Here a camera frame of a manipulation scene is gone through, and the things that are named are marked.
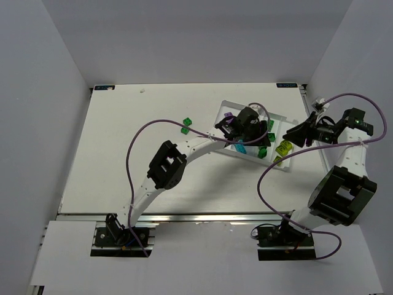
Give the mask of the green lego plate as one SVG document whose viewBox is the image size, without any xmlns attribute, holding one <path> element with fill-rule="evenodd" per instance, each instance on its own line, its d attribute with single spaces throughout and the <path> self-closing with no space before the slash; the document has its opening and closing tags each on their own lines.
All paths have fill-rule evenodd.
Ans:
<svg viewBox="0 0 393 295">
<path fill-rule="evenodd" d="M 275 132 L 273 131 L 273 127 L 274 127 L 274 120 L 270 120 L 269 126 L 268 126 L 268 134 L 267 134 L 270 142 L 276 141 L 276 135 L 275 135 Z"/>
</svg>

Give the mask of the small green lego brick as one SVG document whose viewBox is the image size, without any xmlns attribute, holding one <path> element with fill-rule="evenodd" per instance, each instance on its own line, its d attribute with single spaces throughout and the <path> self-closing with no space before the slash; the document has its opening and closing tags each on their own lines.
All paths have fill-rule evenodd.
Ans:
<svg viewBox="0 0 393 295">
<path fill-rule="evenodd" d="M 268 154 L 266 147 L 261 147 L 258 151 L 257 157 L 260 159 L 264 159 Z"/>
</svg>

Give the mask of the teal long lego brick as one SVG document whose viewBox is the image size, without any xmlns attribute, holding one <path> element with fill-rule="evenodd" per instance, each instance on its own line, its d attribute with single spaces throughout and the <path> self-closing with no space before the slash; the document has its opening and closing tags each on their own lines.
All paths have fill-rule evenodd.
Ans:
<svg viewBox="0 0 393 295">
<path fill-rule="evenodd" d="M 246 148 L 244 147 L 243 144 L 235 144 L 234 147 L 235 147 L 237 152 L 240 152 L 242 154 L 247 154 L 247 150 L 246 150 Z"/>
</svg>

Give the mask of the yellow-green lego brick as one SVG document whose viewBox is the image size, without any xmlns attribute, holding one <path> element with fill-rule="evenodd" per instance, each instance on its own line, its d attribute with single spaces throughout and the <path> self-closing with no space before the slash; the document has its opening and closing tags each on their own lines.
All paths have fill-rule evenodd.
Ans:
<svg viewBox="0 0 393 295">
<path fill-rule="evenodd" d="M 293 149 L 293 145 L 290 141 L 283 140 L 276 147 L 275 151 L 281 156 L 285 157 L 291 150 Z"/>
</svg>

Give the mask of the white compartment sorting tray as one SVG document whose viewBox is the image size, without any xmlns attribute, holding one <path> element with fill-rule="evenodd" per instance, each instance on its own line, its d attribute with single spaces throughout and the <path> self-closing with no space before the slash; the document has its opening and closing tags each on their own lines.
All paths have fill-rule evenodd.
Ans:
<svg viewBox="0 0 393 295">
<path fill-rule="evenodd" d="M 223 100 L 218 110 L 215 124 L 219 123 L 225 117 L 224 113 L 231 112 L 234 116 L 237 116 L 240 113 L 240 111 L 245 107 L 246 107 L 245 105 Z M 274 114 L 274 113 L 269 113 L 269 116 L 270 116 L 270 120 L 274 120 L 273 131 L 275 132 L 276 135 L 276 141 L 271 142 L 271 146 L 267 147 L 268 154 L 264 159 L 260 159 L 257 157 L 260 148 L 256 146 L 251 146 L 251 147 L 246 146 L 245 148 L 247 150 L 247 154 L 242 154 L 240 152 L 237 152 L 234 145 L 229 145 L 224 149 L 218 150 L 218 153 L 229 155 L 232 157 L 238 157 L 240 159 L 255 162 L 264 166 L 271 165 L 274 161 L 274 158 L 277 155 L 280 156 L 275 151 L 275 149 L 280 144 L 280 142 L 284 140 L 282 136 L 286 134 L 286 131 L 288 129 L 291 129 L 296 125 L 298 125 L 299 121 L 289 120 L 285 116 L 281 116 L 279 114 Z"/>
</svg>

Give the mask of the lime lego brick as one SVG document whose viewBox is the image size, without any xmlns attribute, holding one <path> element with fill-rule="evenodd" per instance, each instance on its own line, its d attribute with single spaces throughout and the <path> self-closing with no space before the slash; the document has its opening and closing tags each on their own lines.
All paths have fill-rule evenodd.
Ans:
<svg viewBox="0 0 393 295">
<path fill-rule="evenodd" d="M 277 164 L 277 166 L 281 166 L 282 165 L 282 162 L 280 162 L 280 160 L 282 159 L 282 157 L 280 157 L 280 156 L 276 156 L 275 158 L 274 158 L 274 163 L 276 163 L 276 162 L 278 162 L 278 164 Z"/>
</svg>

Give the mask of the green lego brick top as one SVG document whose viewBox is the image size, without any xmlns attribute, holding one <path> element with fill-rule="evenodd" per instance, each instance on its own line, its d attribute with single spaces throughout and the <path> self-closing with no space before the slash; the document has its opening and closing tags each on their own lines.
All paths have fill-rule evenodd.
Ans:
<svg viewBox="0 0 393 295">
<path fill-rule="evenodd" d="M 182 122 L 185 126 L 192 125 L 192 120 L 189 117 L 186 117 Z"/>
</svg>

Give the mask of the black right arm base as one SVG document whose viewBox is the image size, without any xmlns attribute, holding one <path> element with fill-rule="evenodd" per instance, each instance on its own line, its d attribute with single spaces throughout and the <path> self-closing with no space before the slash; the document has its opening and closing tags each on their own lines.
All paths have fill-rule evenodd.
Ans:
<svg viewBox="0 0 393 295">
<path fill-rule="evenodd" d="M 316 259 L 310 234 L 294 229 L 283 219 L 280 225 L 263 223 L 251 230 L 257 241 L 259 261 L 309 261 Z"/>
</svg>

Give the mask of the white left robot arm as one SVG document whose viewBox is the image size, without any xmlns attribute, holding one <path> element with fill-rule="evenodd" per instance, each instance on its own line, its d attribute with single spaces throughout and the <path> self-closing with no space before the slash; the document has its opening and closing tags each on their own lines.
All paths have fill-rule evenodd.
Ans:
<svg viewBox="0 0 393 295">
<path fill-rule="evenodd" d="M 161 144 L 149 163 L 146 177 L 138 188 L 130 187 L 130 201 L 116 213 L 106 216 L 106 229 L 115 245 L 125 246 L 136 238 L 134 227 L 149 205 L 164 191 L 177 186 L 188 164 L 210 152 L 232 144 L 269 146 L 270 115 L 261 118 L 263 106 L 251 103 L 236 116 L 224 117 L 207 132 L 181 143 L 167 140 Z"/>
</svg>

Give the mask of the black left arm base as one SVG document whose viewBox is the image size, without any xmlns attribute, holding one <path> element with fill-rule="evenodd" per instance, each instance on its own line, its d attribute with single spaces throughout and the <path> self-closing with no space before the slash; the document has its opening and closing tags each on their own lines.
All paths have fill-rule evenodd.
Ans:
<svg viewBox="0 0 393 295">
<path fill-rule="evenodd" d="M 134 227 L 134 234 L 122 225 L 117 214 L 107 214 L 104 226 L 97 226 L 90 256 L 96 258 L 148 258 L 154 245 L 153 227 Z"/>
</svg>

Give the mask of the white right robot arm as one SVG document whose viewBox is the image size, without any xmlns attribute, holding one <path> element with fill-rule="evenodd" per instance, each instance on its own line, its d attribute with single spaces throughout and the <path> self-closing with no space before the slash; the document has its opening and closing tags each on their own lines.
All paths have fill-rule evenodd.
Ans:
<svg viewBox="0 0 393 295">
<path fill-rule="evenodd" d="M 317 185 L 306 207 L 295 210 L 281 221 L 277 235 L 289 242 L 302 240 L 309 230 L 319 226 L 349 226 L 360 215 L 377 190 L 369 180 L 365 159 L 365 141 L 373 135 L 373 125 L 364 122 L 364 111 L 345 110 L 338 122 L 313 112 L 304 123 L 291 128 L 283 138 L 298 147 L 314 141 L 327 144 L 353 142 L 342 146 L 337 163 Z"/>
</svg>

